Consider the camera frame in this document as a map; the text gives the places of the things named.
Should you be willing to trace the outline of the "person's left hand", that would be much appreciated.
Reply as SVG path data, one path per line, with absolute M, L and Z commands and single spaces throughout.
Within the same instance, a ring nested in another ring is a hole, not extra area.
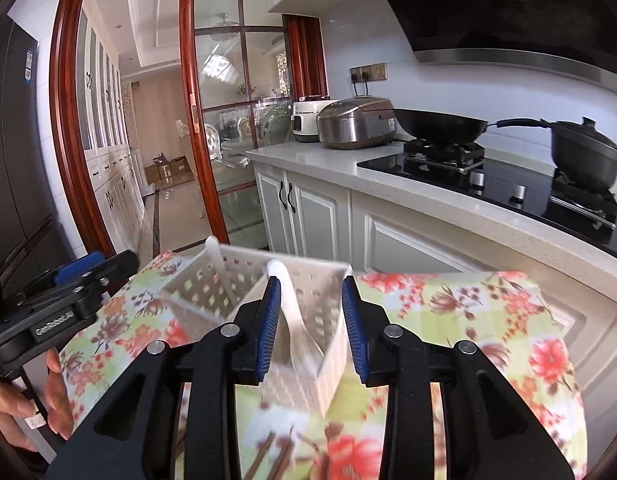
M 48 426 L 64 440 L 71 437 L 74 420 L 72 408 L 66 392 L 66 384 L 61 374 L 58 351 L 50 348 L 46 352 L 48 376 L 44 388 L 44 397 L 49 405 Z M 15 448 L 36 452 L 37 448 L 22 432 L 16 423 L 17 418 L 32 417 L 36 406 L 13 385 L 0 382 L 0 431 Z

